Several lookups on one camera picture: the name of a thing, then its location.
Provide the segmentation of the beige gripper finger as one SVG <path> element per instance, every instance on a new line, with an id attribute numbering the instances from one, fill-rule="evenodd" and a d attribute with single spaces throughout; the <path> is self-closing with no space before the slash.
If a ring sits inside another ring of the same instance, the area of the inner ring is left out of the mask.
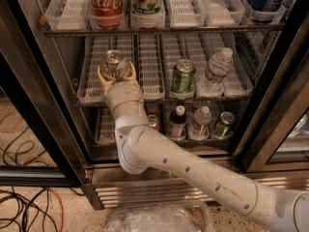
<path id="1" fill-rule="evenodd" d="M 101 68 L 98 68 L 97 73 L 98 73 L 98 79 L 99 79 L 100 85 L 102 87 L 103 94 L 106 95 L 107 92 L 109 91 L 109 89 L 114 84 L 114 81 L 113 80 L 106 80 L 101 73 Z"/>
<path id="2" fill-rule="evenodd" d="M 129 65 L 129 75 L 125 78 L 125 81 L 129 81 L 133 84 L 137 83 L 136 70 L 134 65 L 131 62 L 128 62 Z"/>

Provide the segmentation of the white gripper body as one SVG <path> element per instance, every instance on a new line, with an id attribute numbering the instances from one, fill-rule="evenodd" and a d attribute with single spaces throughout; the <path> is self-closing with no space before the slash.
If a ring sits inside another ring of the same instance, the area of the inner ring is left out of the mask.
<path id="1" fill-rule="evenodd" d="M 138 84 L 122 81 L 114 83 L 105 93 L 105 100 L 111 112 L 114 112 L 123 104 L 141 103 L 143 104 L 143 95 Z"/>

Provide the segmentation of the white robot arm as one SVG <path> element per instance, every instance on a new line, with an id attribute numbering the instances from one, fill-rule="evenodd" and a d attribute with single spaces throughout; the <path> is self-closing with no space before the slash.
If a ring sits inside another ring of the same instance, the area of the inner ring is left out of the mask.
<path id="1" fill-rule="evenodd" d="M 273 232 L 309 232 L 309 192 L 265 186 L 196 156 L 149 127 L 133 66 L 117 80 L 98 71 L 115 122 L 120 165 L 130 174 L 170 172 L 229 210 Z"/>

